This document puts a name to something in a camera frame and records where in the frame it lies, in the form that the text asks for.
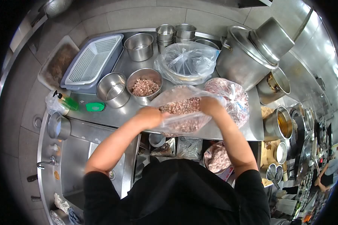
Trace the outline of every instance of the food container with brown food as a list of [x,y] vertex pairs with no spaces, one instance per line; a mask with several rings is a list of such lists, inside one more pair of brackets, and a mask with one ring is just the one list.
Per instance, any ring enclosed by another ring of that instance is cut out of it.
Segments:
[[219,141],[204,152],[204,165],[215,174],[225,171],[231,165],[224,142]]
[[222,106],[225,100],[210,92],[203,91],[191,85],[177,85],[162,92],[150,106],[171,115],[165,118],[155,128],[165,137],[185,136],[201,129],[212,117],[199,110],[200,98],[204,96],[217,98]]
[[249,120],[248,94],[242,86],[225,78],[212,78],[204,86],[204,90],[224,97],[226,110],[239,128]]

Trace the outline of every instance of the hand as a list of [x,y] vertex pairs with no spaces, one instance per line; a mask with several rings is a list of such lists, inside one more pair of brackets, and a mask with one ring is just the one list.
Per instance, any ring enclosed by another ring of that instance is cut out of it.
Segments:
[[225,108],[219,103],[219,101],[212,97],[202,97],[199,107],[203,113],[212,117],[223,111],[226,113]]
[[143,130],[146,130],[157,127],[168,115],[170,115],[170,113],[161,113],[158,109],[147,106],[139,109],[134,118],[136,119],[138,126]]

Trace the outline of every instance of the gray tile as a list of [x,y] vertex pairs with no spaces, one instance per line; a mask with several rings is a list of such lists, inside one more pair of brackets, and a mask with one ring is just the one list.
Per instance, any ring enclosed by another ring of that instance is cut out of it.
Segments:
[[198,32],[218,37],[221,35],[226,36],[227,27],[230,25],[243,26],[233,20],[192,9],[188,9],[185,22],[194,25]]
[[29,214],[30,219],[36,225],[50,225],[44,209],[33,209]]
[[40,196],[38,181],[27,182],[26,178],[37,174],[37,145],[39,134],[20,128],[19,136],[19,169],[25,198],[30,209],[44,208],[42,202],[31,201],[31,196]]
[[157,0],[157,6],[170,6],[170,7],[181,7],[187,9],[195,9],[199,11],[204,11],[208,13],[213,13],[215,15],[223,16],[225,18],[234,20],[240,24],[244,24],[245,19],[247,18],[250,8],[233,8],[235,4],[231,4],[235,1],[225,1],[225,5],[221,3],[213,3],[215,1],[203,1],[203,0]]
[[65,13],[46,21],[43,25],[39,48],[35,54],[37,60],[44,64],[59,41],[80,22],[79,13],[74,7],[70,7]]
[[309,7],[302,0],[273,0],[270,7],[252,7],[244,25],[257,29],[273,16],[284,27],[288,35],[293,38],[308,12]]
[[161,24],[177,25],[185,22],[186,9],[173,7],[140,7],[106,14],[111,30],[152,28]]
[[1,171],[8,184],[9,191],[18,207],[23,210],[23,213],[27,213],[29,207],[21,184],[19,159],[5,153],[0,153],[0,163],[2,167]]
[[105,14],[84,20],[82,23],[88,36],[93,34],[101,34],[110,30]]
[[78,24],[72,31],[70,31],[69,36],[71,37],[73,42],[79,47],[81,43],[88,37],[83,23]]
[[86,20],[102,13],[127,8],[156,6],[156,0],[94,0],[77,1],[81,20]]
[[40,63],[29,48],[24,47],[8,75],[1,95],[1,148],[14,157],[18,157],[19,130],[25,103],[40,68]]
[[36,79],[25,104],[21,120],[22,127],[35,133],[40,133],[40,128],[34,126],[33,120],[36,116],[39,116],[42,119],[46,109],[45,97],[49,94],[49,92],[50,90]]

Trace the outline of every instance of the green bottle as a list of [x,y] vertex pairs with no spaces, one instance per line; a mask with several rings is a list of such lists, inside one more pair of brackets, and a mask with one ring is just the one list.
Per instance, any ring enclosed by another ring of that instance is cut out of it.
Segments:
[[53,97],[55,95],[58,96],[59,102],[63,104],[63,106],[67,107],[70,110],[74,110],[74,111],[78,110],[79,104],[74,99],[69,97],[67,94],[61,94],[61,93],[58,93],[58,91],[55,91]]

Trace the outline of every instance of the drain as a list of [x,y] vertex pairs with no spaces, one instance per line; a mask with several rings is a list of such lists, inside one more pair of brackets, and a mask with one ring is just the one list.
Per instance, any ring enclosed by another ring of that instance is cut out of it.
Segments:
[[115,179],[115,172],[114,171],[109,172],[109,178],[110,178],[111,181],[113,181]]

